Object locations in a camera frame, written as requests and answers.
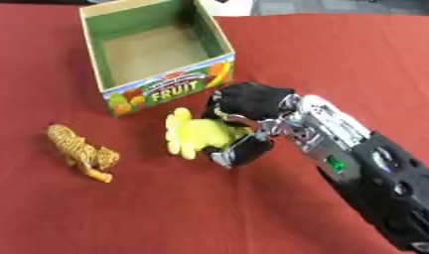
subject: yellow plush toy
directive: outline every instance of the yellow plush toy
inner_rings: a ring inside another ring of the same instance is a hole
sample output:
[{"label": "yellow plush toy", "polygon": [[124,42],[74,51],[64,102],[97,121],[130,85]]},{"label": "yellow plush toy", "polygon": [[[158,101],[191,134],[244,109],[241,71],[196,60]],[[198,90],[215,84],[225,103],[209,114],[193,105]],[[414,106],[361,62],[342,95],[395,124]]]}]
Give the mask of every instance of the yellow plush toy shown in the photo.
[{"label": "yellow plush toy", "polygon": [[181,154],[187,160],[205,147],[225,148],[245,134],[251,132],[247,127],[231,127],[222,121],[211,119],[192,119],[190,110],[176,108],[166,120],[166,139],[168,151]]}]

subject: leopard leg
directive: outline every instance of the leopard leg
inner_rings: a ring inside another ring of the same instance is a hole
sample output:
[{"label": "leopard leg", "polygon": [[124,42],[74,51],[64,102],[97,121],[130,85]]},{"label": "leopard leg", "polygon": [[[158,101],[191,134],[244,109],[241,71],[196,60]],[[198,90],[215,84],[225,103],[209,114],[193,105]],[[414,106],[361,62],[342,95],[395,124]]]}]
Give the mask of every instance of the leopard leg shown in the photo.
[{"label": "leopard leg", "polygon": [[112,174],[95,170],[87,163],[80,163],[79,167],[85,175],[90,176],[101,182],[110,183],[112,180]]},{"label": "leopard leg", "polygon": [[67,164],[68,166],[73,167],[77,165],[77,161],[71,158],[70,156],[67,156]]}]

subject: toy cheetah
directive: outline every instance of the toy cheetah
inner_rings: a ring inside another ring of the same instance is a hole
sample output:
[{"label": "toy cheetah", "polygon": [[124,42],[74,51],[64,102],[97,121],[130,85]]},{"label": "toy cheetah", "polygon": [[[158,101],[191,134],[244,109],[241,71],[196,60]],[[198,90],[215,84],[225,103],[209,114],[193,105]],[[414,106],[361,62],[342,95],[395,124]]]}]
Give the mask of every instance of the toy cheetah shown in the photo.
[{"label": "toy cheetah", "polygon": [[112,174],[102,172],[114,166],[120,156],[117,152],[105,147],[95,149],[78,137],[73,130],[61,124],[51,124],[47,130],[48,137],[61,153],[65,154],[70,167],[78,166],[81,171],[96,180],[109,183]]}]

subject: table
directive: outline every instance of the table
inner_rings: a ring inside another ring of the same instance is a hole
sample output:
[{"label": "table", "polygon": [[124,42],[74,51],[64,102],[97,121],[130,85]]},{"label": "table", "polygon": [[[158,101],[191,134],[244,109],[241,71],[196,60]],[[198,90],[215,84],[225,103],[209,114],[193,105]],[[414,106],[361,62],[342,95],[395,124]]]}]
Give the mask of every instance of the table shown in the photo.
[{"label": "table", "polygon": [[[429,17],[218,20],[237,81],[324,96],[429,166]],[[208,96],[113,119],[76,7],[0,4],[0,254],[398,253],[284,140],[236,171],[167,155],[165,116]],[[50,122],[119,151],[114,182],[67,168]]]}]

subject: fruit box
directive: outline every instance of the fruit box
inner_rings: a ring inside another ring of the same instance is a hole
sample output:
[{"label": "fruit box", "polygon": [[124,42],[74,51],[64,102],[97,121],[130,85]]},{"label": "fruit box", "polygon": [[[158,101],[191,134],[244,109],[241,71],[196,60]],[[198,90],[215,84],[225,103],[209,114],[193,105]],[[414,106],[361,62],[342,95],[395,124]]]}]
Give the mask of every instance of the fruit box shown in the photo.
[{"label": "fruit box", "polygon": [[122,0],[79,12],[114,116],[231,80],[234,50],[199,1]]}]

